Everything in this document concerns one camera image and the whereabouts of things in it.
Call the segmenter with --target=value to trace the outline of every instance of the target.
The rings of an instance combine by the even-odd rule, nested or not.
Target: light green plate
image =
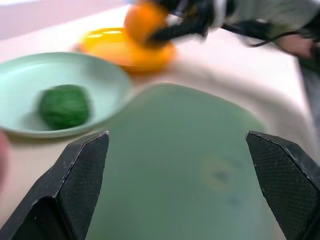
[[[74,84],[90,96],[93,114],[79,127],[50,131],[37,114],[41,92]],[[29,55],[0,65],[0,127],[33,138],[80,134],[105,121],[127,103],[133,86],[118,66],[78,53]]]
[[[109,130],[103,183],[86,240],[274,240],[243,108],[182,86],[152,87]]]

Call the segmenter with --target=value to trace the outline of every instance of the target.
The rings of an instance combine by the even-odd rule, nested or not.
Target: green ball
[[[77,127],[89,119],[90,101],[86,91],[77,85],[60,85],[44,91],[38,112],[52,130]]]

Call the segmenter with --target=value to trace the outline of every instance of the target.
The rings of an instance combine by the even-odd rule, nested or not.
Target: table surface
[[[0,62],[29,54],[72,51],[86,32],[122,26],[128,7],[125,5],[2,41]],[[189,59],[216,76],[229,76],[230,82],[227,84],[250,88],[261,95],[272,94],[273,98],[293,105],[307,122],[312,121],[300,70],[292,56],[270,46],[247,48],[233,33],[222,29],[210,33],[205,42],[192,38],[180,42],[177,48],[180,58]],[[166,81],[165,76],[149,76],[135,83],[143,86],[154,79]],[[55,163],[66,144],[75,138],[78,137],[46,140],[9,136],[12,151],[0,193],[0,227],[33,183]]]

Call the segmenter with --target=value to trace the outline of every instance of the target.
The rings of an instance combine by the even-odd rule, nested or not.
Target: green plate
[[[37,114],[39,97],[43,90],[65,84],[88,91],[93,113],[84,125],[51,131]],[[0,127],[32,138],[80,134],[124,107],[132,90],[121,68],[97,57],[67,52],[24,56],[0,65]]]
[[[273,240],[249,148],[263,125],[243,108],[161,84],[108,130],[100,196],[86,240]]]

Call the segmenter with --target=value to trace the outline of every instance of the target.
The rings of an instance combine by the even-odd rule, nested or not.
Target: orange plate
[[[150,73],[162,70],[176,55],[176,47],[168,43],[150,49],[128,37],[123,27],[104,28],[88,33],[81,45],[84,53],[103,58],[130,73]]]

